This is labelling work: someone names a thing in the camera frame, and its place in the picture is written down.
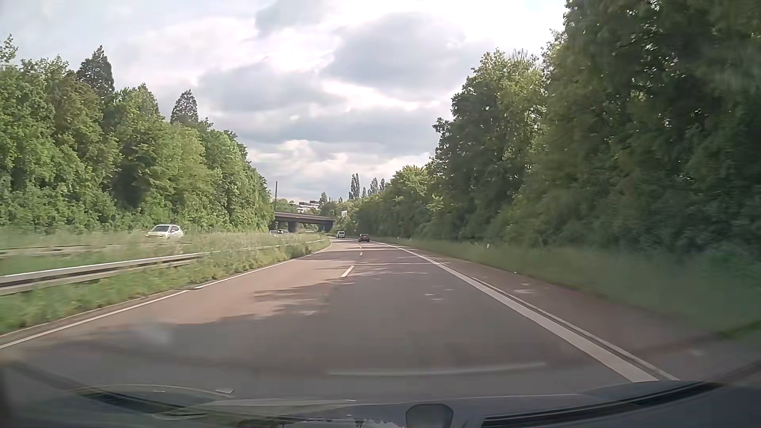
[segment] road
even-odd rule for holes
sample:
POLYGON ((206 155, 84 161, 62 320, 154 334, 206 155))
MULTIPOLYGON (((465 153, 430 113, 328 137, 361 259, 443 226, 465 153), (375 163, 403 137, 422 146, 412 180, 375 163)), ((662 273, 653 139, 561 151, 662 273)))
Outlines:
MULTIPOLYGON (((758 358, 561 287, 350 239, 0 353, 87 385, 395 400, 704 379, 758 358)), ((18 402, 56 393, 8 381, 18 402)))

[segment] bridge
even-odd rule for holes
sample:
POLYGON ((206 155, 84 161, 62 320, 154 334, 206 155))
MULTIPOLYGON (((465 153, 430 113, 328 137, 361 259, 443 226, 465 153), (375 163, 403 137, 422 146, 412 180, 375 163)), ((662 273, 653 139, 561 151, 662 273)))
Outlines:
POLYGON ((288 223, 288 231, 294 233, 298 230, 299 223, 308 223, 311 225, 319 225, 320 230, 330 232, 333 228, 333 222, 335 220, 330 217, 312 216, 310 214, 299 214, 297 212, 276 212, 275 222, 269 227, 270 230, 275 230, 278 227, 278 223, 288 223))

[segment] solid white line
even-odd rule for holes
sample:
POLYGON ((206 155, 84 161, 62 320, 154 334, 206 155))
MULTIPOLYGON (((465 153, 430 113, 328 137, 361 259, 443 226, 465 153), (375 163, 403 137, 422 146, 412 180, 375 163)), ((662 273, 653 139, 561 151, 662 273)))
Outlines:
MULTIPOLYGON (((327 250, 328 248, 330 248, 331 245, 333 245, 332 242, 330 242, 330 244, 327 247, 323 248, 322 250, 316 251, 316 252, 314 252, 312 254, 307 254, 306 256, 303 256, 303 257, 298 257, 298 258, 295 258, 295 259, 286 260, 286 261, 280 262, 278 264, 287 263, 289 261, 298 260, 298 259, 301 259, 301 258, 304 258, 304 257, 309 257, 309 256, 312 256, 312 255, 321 253, 321 252, 327 250)), ((278 264, 271 264, 269 266, 260 267, 259 269, 256 269, 256 270, 250 270, 248 272, 239 273, 239 274, 234 275, 234 276, 229 276, 228 278, 223 278, 223 279, 220 279, 218 281, 214 281, 213 283, 205 284, 201 288, 203 288, 205 286, 210 286, 212 284, 221 283, 222 281, 227 281, 228 279, 238 278, 239 276, 243 276, 243 275, 246 275, 248 273, 254 273, 254 272, 257 272, 259 270, 266 269, 267 267, 274 267, 274 266, 277 266, 278 264)), ((82 325, 82 324, 88 323, 90 321, 96 321, 96 320, 99 320, 101 318, 109 317, 111 315, 120 314, 120 313, 128 311, 130 309, 139 308, 139 307, 145 306, 145 305, 150 305, 151 303, 156 303, 156 302, 159 302, 161 300, 169 299, 170 297, 174 297, 176 295, 184 294, 184 293, 190 292, 190 291, 192 291, 192 290, 182 290, 182 291, 170 294, 170 295, 165 295, 164 297, 160 297, 158 299, 153 299, 153 300, 148 301, 148 302, 138 303, 137 305, 129 306, 127 308, 121 308, 121 309, 119 309, 117 311, 108 312, 106 314, 98 315, 98 316, 95 316, 95 317, 92 317, 92 318, 86 318, 84 320, 77 321, 75 323, 71 323, 71 324, 67 324, 67 325, 62 325, 61 327, 53 328, 52 330, 47 330, 47 331, 43 331, 43 332, 40 332, 40 333, 37 333, 37 334, 33 334, 31 336, 22 337, 21 339, 14 340, 12 342, 8 342, 6 344, 0 345, 0 350, 2 350, 4 348, 12 347, 14 345, 18 345, 19 343, 23 343, 23 342, 26 342, 26 341, 29 341, 29 340, 32 340, 32 339, 37 339, 38 337, 46 336, 48 334, 52 334, 52 333, 55 333, 57 331, 65 330, 65 329, 71 328, 71 327, 76 327, 78 325, 82 325)))
POLYGON ((529 302, 526 302, 525 300, 521 299, 520 297, 517 297, 517 296, 509 294, 509 293, 507 293, 507 292, 505 292, 503 290, 500 290, 497 287, 493 286, 492 284, 486 283, 486 282, 484 282, 484 281, 482 281, 480 279, 477 279, 477 278, 474 278, 474 279, 476 281, 480 282, 481 284, 483 284, 485 286, 488 286, 488 287, 491 287, 495 291, 500 292, 500 293, 506 295, 507 297, 509 297, 511 299, 518 300, 520 303, 523 303, 524 305, 531 307, 535 311, 543 313, 544 315, 552 318, 553 320, 558 321, 561 324, 564 324, 566 327, 571 328, 572 330, 576 330, 577 332, 583 334, 584 336, 591 337, 592 339, 596 340, 597 342, 600 342, 603 345, 609 347, 610 349, 615 350, 617 353, 625 355, 627 358, 635 360, 638 364, 640 364, 642 366, 645 366, 645 367, 647 367, 648 369, 650 369, 650 370, 652 370, 654 372, 657 372, 658 374, 662 375, 663 377, 665 377, 667 379, 670 379, 672 381, 678 381, 679 380, 679 378, 677 378, 676 376, 664 372, 663 370, 659 369, 656 366, 653 366, 652 364, 648 363, 647 361, 644 361, 643 359, 641 359, 638 356, 630 353, 629 351, 621 349, 621 348, 617 347, 616 345, 612 344, 611 342, 608 342, 607 340, 601 339, 601 338, 595 336, 594 334, 584 330, 581 327, 576 327, 575 325, 571 324, 570 322, 568 322, 568 321, 566 321, 566 320, 564 320, 564 319, 562 319, 560 317, 557 317, 557 316, 555 316, 553 314, 550 314, 549 312, 545 311, 544 309, 539 308, 539 307, 537 307, 535 305, 532 305, 529 302))
POLYGON ((346 278, 346 275, 348 275, 349 272, 352 271, 352 269, 354 269, 354 265, 349 266, 349 268, 341 275, 341 277, 346 278))
POLYGON ((19 340, 14 340, 13 342, 8 342, 5 345, 0 345, 0 350, 4 349, 4 348, 12 347, 14 345, 18 345, 19 343, 23 343, 23 342, 26 342, 28 340, 37 339, 38 337, 46 336, 47 334, 55 333, 57 331, 65 330, 65 329, 71 328, 71 327, 76 327, 76 326, 82 325, 82 324, 84 324, 86 322, 99 320, 101 318, 109 317, 111 315, 120 314, 120 313, 128 311, 130 309, 139 308, 139 307, 145 306, 145 305, 150 305, 151 303, 159 302, 160 300, 164 300, 164 299, 169 299, 170 297, 174 297, 176 295, 184 294, 184 293, 189 292, 189 291, 190 290, 183 290, 183 291, 180 291, 180 292, 176 292, 174 294, 166 295, 164 297, 160 297, 158 299, 151 300, 150 302, 138 303, 137 305, 129 306, 128 308, 122 308, 122 309, 119 309, 118 311, 108 312, 107 314, 102 314, 102 315, 98 315, 96 317, 87 318, 87 319, 84 319, 84 320, 81 320, 81 321, 77 321, 77 322, 72 323, 72 324, 62 325, 61 327, 53 328, 52 330, 48 330, 48 331, 43 331, 42 333, 37 333, 37 334, 33 334, 31 336, 22 337, 19 340))
POLYGON ((431 375, 464 375, 470 373, 507 372, 509 370, 538 369, 547 363, 505 364, 503 366, 482 367, 451 367, 443 369, 363 369, 363 370, 330 370, 329 375, 335 376, 431 376, 431 375))
POLYGON ((658 378, 651 375, 650 373, 647 373, 645 370, 642 370, 639 367, 624 360, 623 358, 617 356, 616 354, 611 353, 608 350, 605 350, 603 347, 596 345, 589 339, 586 339, 580 336, 579 334, 576 334, 575 332, 569 330, 568 328, 563 327, 562 325, 554 322, 548 317, 545 317, 539 312, 533 311, 527 308, 526 306, 523 306, 521 303, 516 302, 515 300, 507 297, 506 295, 500 292, 496 292, 494 289, 488 286, 484 286, 483 284, 475 281, 474 279, 468 276, 465 276, 462 273, 457 272, 456 270, 450 268, 449 266, 441 264, 437 262, 436 260, 431 259, 430 257, 426 257, 421 254, 417 254, 413 251, 407 250, 406 248, 397 247, 396 245, 391 245, 391 244, 387 244, 387 245, 389 245, 390 247, 394 247, 394 248, 398 248, 400 250, 406 251, 410 254, 414 254, 415 256, 420 257, 423 260, 426 260, 429 263, 432 263, 443 270, 446 270, 447 272, 451 273, 457 278, 460 278, 461 280, 475 287, 479 291, 482 291, 485 294, 489 295, 490 297, 502 303, 503 305, 509 307, 510 309, 516 311, 517 313, 537 323, 541 327, 544 327, 551 333, 555 334, 557 337, 560 337, 561 339, 570 343, 574 347, 577 347, 579 350, 585 352, 587 355, 591 356, 592 358, 595 358, 597 361, 603 363, 608 368, 612 369, 613 371, 617 372, 618 374, 620 374, 621 376, 627 378, 628 380, 632 382, 648 382, 648 381, 658 380, 658 378))

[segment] tree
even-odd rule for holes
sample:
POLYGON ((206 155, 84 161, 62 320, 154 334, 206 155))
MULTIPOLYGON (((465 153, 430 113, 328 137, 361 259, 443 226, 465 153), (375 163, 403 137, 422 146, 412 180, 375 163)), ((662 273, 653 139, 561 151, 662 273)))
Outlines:
POLYGON ((11 38, 0 46, 0 226, 271 223, 266 181, 235 133, 169 124, 146 85, 110 93, 102 48, 78 72, 60 57, 11 64, 16 51, 11 38))
POLYGON ((441 197, 428 228, 435 238, 482 239, 524 182, 542 135, 545 80, 523 51, 485 54, 452 97, 452 120, 433 126, 439 143, 428 169, 441 197))
POLYGON ((286 198, 278 198, 275 201, 276 212, 296 212, 296 207, 292 206, 286 198))
POLYGON ((77 80, 90 85, 101 100, 105 101, 113 94, 115 89, 111 63, 108 62, 103 45, 100 45, 90 58, 80 64, 77 80))
POLYGON ((378 179, 373 178, 373 180, 370 182, 370 192, 368 192, 369 195, 375 195, 378 193, 378 179))
POLYGON ((393 176, 384 192, 347 206, 349 217, 343 220, 342 227, 404 238, 418 234, 431 219, 429 184, 424 168, 407 165, 393 176))
POLYGON ((13 36, 9 34, 0 47, 0 64, 9 65, 16 58, 17 52, 18 48, 13 44, 13 36))
POLYGON ((349 188, 349 199, 359 198, 359 173, 352 175, 352 185, 349 188))
POLYGON ((177 98, 177 101, 174 103, 174 108, 172 109, 172 115, 169 119, 169 122, 179 123, 185 126, 195 126, 199 122, 198 103, 196 102, 196 97, 193 96, 193 92, 190 89, 184 91, 180 97, 177 98))

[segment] grass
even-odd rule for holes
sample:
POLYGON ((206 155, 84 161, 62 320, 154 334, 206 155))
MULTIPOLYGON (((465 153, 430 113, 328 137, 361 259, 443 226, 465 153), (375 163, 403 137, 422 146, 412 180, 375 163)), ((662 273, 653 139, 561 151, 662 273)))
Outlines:
POLYGON ((727 249, 679 259, 590 248, 385 238, 650 309, 726 337, 761 328, 761 262, 727 249))
POLYGON ((180 239, 158 240, 145 237, 144 232, 93 232, 73 234, 59 232, 51 235, 22 235, 0 229, 0 248, 56 247, 61 245, 90 245, 93 251, 57 255, 14 255, 0 258, 0 276, 60 267, 133 260, 207 251, 207 248, 246 248, 274 245, 283 242, 303 242, 315 239, 315 234, 273 236, 269 233, 213 233, 185 235, 180 239), (106 244, 119 244, 105 247, 106 244))
POLYGON ((193 237, 186 252, 217 251, 194 263, 166 269, 112 276, 87 283, 73 283, 0 296, 0 334, 68 317, 91 309, 181 289, 279 261, 301 257, 327 247, 316 235, 289 237, 280 248, 241 251, 241 248, 278 244, 269 234, 218 233, 193 237))

